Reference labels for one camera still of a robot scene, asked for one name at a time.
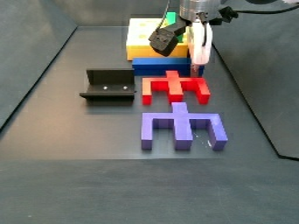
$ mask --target purple puzzle piece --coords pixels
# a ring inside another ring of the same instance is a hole
[[[192,129],[206,129],[210,133],[211,148],[223,150],[228,141],[219,114],[190,114],[186,102],[172,103],[172,113],[143,113],[142,148],[154,147],[154,129],[174,129],[176,150],[192,147]]]

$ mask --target green block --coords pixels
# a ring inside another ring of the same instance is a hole
[[[176,13],[175,12],[167,12],[166,19],[168,21],[168,25],[174,24],[175,23],[175,19],[176,19]],[[182,43],[183,42],[183,35],[180,35],[178,37],[178,39],[179,39],[179,43]]]

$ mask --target gray table surface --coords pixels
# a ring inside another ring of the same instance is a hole
[[[228,134],[226,150],[212,151],[207,131],[195,130],[191,151],[175,151],[174,132],[162,129],[155,132],[154,150],[142,151],[142,113],[172,111],[166,93],[155,93],[154,105],[143,106],[142,77],[136,77],[131,107],[89,106],[80,97],[89,85],[87,68],[131,67],[126,41],[127,28],[79,28],[15,121],[1,133],[0,160],[274,158],[263,131],[215,53],[204,72],[210,104],[202,106],[192,92],[186,93],[184,101],[192,113],[220,114]]]

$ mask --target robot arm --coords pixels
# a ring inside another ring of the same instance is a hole
[[[252,4],[270,4],[275,1],[278,0],[247,0]],[[299,4],[299,0],[282,1],[288,4]],[[176,23],[162,29],[156,29],[150,37],[151,47],[167,57],[178,45],[179,41],[176,37],[187,32],[194,73],[198,72],[199,66],[210,62],[212,41],[211,25],[220,25],[222,21],[230,22],[232,18],[239,17],[238,12],[240,11],[234,11],[230,7],[220,7],[222,2],[223,0],[180,0],[180,16],[176,19]],[[286,12],[296,8],[299,6],[287,10],[275,11],[275,13]]]

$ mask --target stacked blocks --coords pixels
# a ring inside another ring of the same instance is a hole
[[[152,104],[152,91],[166,91],[168,102],[183,101],[183,90],[194,91],[200,104],[207,104],[211,98],[203,78],[180,78],[178,71],[166,71],[166,78],[143,78],[143,104]]]
[[[150,36],[155,31],[156,26],[160,24],[160,18],[131,18],[127,41],[126,41],[126,52],[127,60],[143,57],[159,57],[163,55],[155,52],[150,46]],[[188,44],[186,35],[183,36],[183,43],[179,43],[175,47],[170,57],[187,57]]]
[[[228,141],[218,114],[190,114],[184,102],[172,103],[172,113],[143,113],[142,148],[151,150],[154,146],[154,129],[174,129],[174,145],[176,150],[192,147],[192,129],[206,129],[210,133],[210,144],[220,151]]]
[[[190,58],[134,58],[132,67],[135,76],[162,76],[167,70],[176,70],[180,76],[191,76],[191,63]],[[199,76],[203,70],[204,66],[200,66]]]

